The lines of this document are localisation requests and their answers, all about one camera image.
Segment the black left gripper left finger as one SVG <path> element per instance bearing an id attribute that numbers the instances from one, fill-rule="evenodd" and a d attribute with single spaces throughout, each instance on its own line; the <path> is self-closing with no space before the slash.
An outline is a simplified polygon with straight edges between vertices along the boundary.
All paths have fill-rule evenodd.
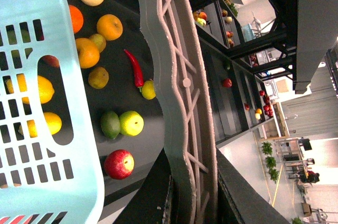
<path id="1" fill-rule="evenodd" d="M 171 223 L 173 178 L 161 150 L 143 184 L 114 223 Z"/>

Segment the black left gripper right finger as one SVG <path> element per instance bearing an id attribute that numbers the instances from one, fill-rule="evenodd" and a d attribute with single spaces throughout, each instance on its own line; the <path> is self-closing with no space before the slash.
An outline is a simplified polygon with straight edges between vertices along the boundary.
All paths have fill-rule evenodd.
<path id="1" fill-rule="evenodd" d="M 217 223 L 289 223 L 217 150 Z"/>

